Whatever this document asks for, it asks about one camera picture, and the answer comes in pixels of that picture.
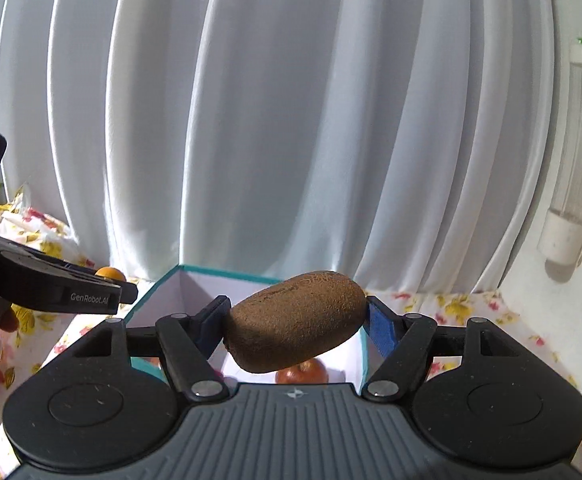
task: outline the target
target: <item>silver screw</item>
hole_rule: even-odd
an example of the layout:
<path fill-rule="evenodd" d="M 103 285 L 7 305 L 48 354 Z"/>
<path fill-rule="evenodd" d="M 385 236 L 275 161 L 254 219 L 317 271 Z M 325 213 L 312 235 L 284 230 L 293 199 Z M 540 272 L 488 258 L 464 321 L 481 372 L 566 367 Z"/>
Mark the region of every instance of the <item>silver screw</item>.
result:
<path fill-rule="evenodd" d="M 191 391 L 197 397 L 215 397 L 222 392 L 222 385 L 218 381 L 197 381 Z"/>
<path fill-rule="evenodd" d="M 374 397 L 391 397 L 400 391 L 393 381 L 373 381 L 367 386 L 367 392 Z"/>

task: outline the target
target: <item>transparent cylinder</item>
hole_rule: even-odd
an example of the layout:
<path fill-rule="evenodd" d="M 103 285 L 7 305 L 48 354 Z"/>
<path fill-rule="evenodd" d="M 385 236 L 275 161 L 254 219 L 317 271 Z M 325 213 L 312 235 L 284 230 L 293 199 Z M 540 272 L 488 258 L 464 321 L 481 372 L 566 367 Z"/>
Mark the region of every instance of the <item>transparent cylinder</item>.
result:
<path fill-rule="evenodd" d="M 540 250 L 558 264 L 576 263 L 582 251 L 582 43 L 570 52 L 567 124 L 556 188 Z"/>

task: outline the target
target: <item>brown kiwi fruit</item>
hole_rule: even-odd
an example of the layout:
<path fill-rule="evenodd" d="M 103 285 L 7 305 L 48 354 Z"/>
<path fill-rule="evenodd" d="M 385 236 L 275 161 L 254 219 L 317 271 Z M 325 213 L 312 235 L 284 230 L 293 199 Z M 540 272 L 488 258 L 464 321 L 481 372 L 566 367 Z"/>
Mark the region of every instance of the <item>brown kiwi fruit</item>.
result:
<path fill-rule="evenodd" d="M 366 313 L 356 282 L 330 270 L 309 272 L 235 305 L 225 318 L 225 346 L 242 369 L 273 372 L 344 343 Z"/>

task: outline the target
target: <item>curtain fold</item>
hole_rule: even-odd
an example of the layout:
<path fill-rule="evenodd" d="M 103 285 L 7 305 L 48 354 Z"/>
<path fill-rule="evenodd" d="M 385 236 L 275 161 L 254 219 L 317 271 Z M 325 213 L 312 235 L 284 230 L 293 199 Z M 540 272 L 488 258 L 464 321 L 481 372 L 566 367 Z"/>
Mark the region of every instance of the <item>curtain fold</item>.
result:
<path fill-rule="evenodd" d="M 469 292 L 538 179 L 550 0 L 0 0 L 7 192 L 98 264 Z"/>

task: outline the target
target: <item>orange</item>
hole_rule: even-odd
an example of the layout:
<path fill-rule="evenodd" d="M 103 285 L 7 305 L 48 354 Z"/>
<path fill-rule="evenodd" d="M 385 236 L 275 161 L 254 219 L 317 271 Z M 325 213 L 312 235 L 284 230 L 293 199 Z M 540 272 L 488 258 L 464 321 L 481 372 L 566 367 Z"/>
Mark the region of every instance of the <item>orange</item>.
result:
<path fill-rule="evenodd" d="M 108 278 L 110 280 L 117 280 L 118 282 L 125 282 L 126 276 L 121 270 L 117 270 L 116 267 L 102 267 L 95 273 L 96 276 L 102 276 L 103 278 Z"/>

